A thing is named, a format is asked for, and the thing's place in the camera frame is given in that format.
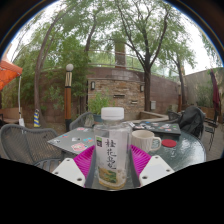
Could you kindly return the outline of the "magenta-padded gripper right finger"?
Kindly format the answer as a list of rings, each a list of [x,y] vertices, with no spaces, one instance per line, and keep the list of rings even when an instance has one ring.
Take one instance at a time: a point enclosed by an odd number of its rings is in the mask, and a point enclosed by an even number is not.
[[[174,170],[159,155],[150,156],[134,145],[130,149],[130,167],[135,188],[143,187],[174,173]]]

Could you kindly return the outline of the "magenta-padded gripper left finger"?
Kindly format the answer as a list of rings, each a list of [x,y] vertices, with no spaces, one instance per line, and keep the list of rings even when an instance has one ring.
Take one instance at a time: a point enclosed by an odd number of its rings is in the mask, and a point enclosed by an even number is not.
[[[53,174],[84,188],[91,188],[96,162],[95,146],[91,146],[75,158],[65,158]]]

